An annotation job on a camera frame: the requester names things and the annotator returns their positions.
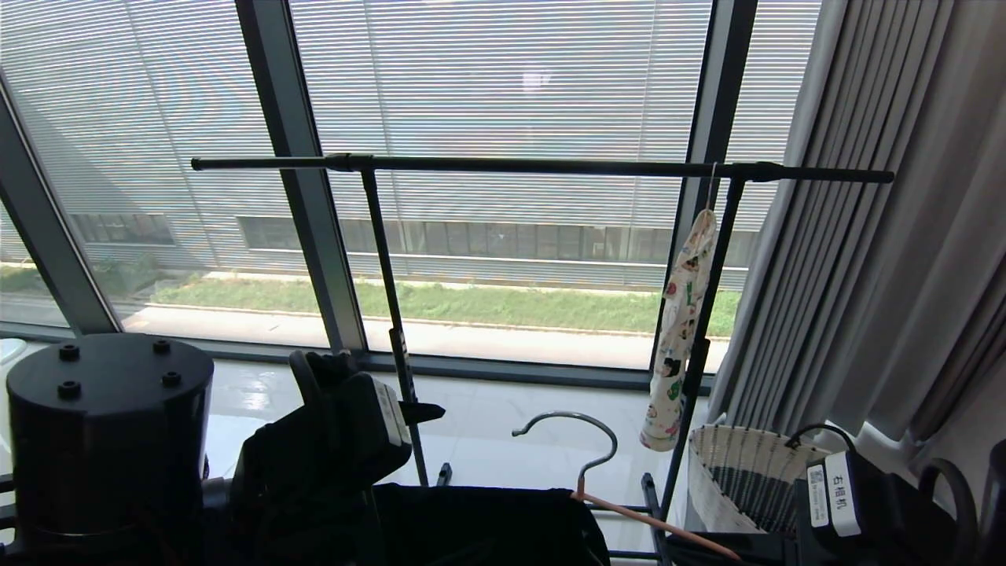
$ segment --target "orange hanger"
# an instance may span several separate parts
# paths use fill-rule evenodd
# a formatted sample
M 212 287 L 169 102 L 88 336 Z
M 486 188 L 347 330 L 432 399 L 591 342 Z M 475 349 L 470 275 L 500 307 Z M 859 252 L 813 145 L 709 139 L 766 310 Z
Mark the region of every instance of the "orange hanger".
M 537 423 L 538 421 L 540 421 L 542 419 L 547 419 L 547 418 L 551 418 L 551 417 L 567 417 L 567 418 L 570 418 L 570 419 L 578 419 L 578 420 L 581 420 L 581 421 L 589 422 L 589 423 L 593 424 L 594 426 L 600 428 L 601 430 L 605 431 L 605 434 L 607 434 L 608 437 L 611 438 L 611 440 L 612 440 L 612 449 L 608 452 L 607 455 L 602 456 L 602 457 L 600 457 L 598 459 L 595 459 L 595 460 L 591 460 L 590 462 L 588 462 L 586 464 L 584 464 L 583 467 L 581 467 L 579 469 L 579 476 L 576 478 L 576 491 L 573 492 L 572 495 L 571 495 L 571 497 L 574 500 L 591 502 L 592 504 L 594 504 L 594 505 L 596 505 L 598 507 L 605 508 L 605 509 L 607 509 L 609 511 L 614 511 L 615 513 L 618 513 L 619 515 L 623 515 L 625 517 L 628 517 L 629 519 L 633 519 L 633 520 L 636 520 L 636 521 L 639 521 L 639 522 L 642 522 L 642 523 L 646 523 L 647 525 L 650 525 L 651 527 L 656 527 L 657 529 L 660 529 L 662 531 L 666 531 L 666 532 L 668 532 L 668 533 L 670 533 L 670 534 L 672 534 L 672 535 L 674 535 L 676 537 L 681 537 L 682 539 L 691 541 L 691 542 L 693 542 L 693 543 L 695 543 L 697 545 L 701 545 L 701 546 L 703 546 L 703 547 L 705 547 L 705 548 L 707 548 L 707 549 L 709 549 L 711 551 L 718 552 L 719 554 L 722 554 L 723 556 L 727 556 L 729 558 L 732 558 L 733 560 L 740 560 L 740 557 L 737 556 L 737 553 L 735 553 L 732 550 L 724 547 L 723 545 L 714 543 L 714 542 L 712 542 L 712 541 L 710 541 L 708 539 L 702 538 L 702 537 L 700 537 L 700 536 L 698 536 L 698 535 L 696 535 L 694 533 L 685 531 L 684 529 L 679 529 L 678 527 L 675 527 L 673 525 L 668 525 L 667 523 L 664 523 L 663 521 L 660 521 L 660 520 L 655 519 L 653 517 L 650 517 L 648 515 L 643 515 L 641 513 L 636 513 L 635 511 L 626 509 L 626 508 L 624 508 L 622 506 L 615 505 L 613 503 L 606 502 L 605 500 L 602 500 L 600 498 L 596 498 L 596 497 L 594 497 L 594 496 L 592 496 L 590 494 L 584 493 L 583 492 L 583 488 L 584 488 L 584 483 L 585 483 L 586 470 L 591 469 L 592 467 L 599 466 L 599 465 L 607 462 L 608 460 L 614 458 L 615 457 L 615 452 L 617 452 L 618 449 L 619 449 L 619 439 L 618 439 L 617 436 L 615 436 L 615 432 L 613 432 L 612 429 L 608 427 L 608 425 L 606 425 L 605 423 L 599 421 L 598 419 L 596 419 L 596 418 L 594 418 L 594 417 L 592 417 L 590 415 L 584 415 L 582 413 L 574 413 L 574 412 L 571 412 L 571 411 L 550 411 L 548 413 L 542 413 L 542 414 L 540 414 L 540 415 L 532 418 L 530 421 L 527 422 L 526 425 L 524 425 L 524 428 L 522 428 L 522 429 L 515 429 L 510 434 L 513 435 L 513 436 L 520 436 L 522 434 L 526 434 L 527 431 L 531 430 L 531 427 L 534 426 L 535 423 Z

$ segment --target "white basket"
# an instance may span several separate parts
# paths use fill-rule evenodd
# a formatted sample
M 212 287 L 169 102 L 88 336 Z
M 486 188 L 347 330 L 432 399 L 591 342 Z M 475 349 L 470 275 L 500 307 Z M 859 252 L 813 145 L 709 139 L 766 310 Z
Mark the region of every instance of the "white basket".
M 829 452 L 775 432 L 703 426 L 688 437 L 688 495 L 707 531 L 794 533 L 793 484 Z

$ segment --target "floral print fabric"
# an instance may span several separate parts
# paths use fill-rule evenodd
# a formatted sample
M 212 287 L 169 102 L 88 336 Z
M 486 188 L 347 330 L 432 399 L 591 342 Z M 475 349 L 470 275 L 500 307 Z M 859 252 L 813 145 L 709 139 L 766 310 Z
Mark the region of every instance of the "floral print fabric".
M 664 290 L 660 343 L 650 381 L 650 406 L 639 435 L 647 448 L 674 448 L 681 426 L 681 387 L 685 362 L 695 339 L 695 323 L 709 282 L 709 265 L 716 245 L 716 215 L 702 210 L 678 253 Z

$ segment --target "sidewalk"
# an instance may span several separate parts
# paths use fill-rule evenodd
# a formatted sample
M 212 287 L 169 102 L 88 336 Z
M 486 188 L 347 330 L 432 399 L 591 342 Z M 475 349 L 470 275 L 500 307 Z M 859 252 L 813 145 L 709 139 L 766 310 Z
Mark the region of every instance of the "sidewalk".
M 51 301 L 6 297 L 0 310 L 4 321 L 62 321 Z M 124 308 L 118 312 L 124 318 L 123 327 L 134 333 L 295 347 L 328 346 L 320 317 L 165 307 Z M 363 326 L 370 349 L 390 352 L 388 321 L 364 320 Z M 412 354 L 632 369 L 646 369 L 653 348 L 650 337 L 407 322 L 405 339 Z M 728 346 L 727 341 L 713 341 L 706 372 L 719 369 Z

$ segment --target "basket handle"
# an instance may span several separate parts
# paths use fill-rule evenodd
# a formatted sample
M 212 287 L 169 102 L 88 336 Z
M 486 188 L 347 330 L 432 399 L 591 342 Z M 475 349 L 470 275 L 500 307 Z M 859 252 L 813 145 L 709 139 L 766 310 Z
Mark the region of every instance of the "basket handle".
M 830 430 L 835 434 L 841 436 L 842 440 L 845 440 L 845 446 L 849 449 L 849 451 L 852 452 L 853 454 L 856 453 L 856 447 L 852 444 L 852 439 L 849 438 L 849 435 L 846 434 L 844 430 L 838 428 L 835 425 L 830 425 L 825 423 L 809 424 L 801 428 L 800 430 L 795 432 L 793 436 L 790 437 L 789 440 L 786 441 L 786 447 L 790 449 L 795 449 L 797 446 L 800 446 L 800 437 L 802 435 L 807 434 L 808 432 L 819 428 Z

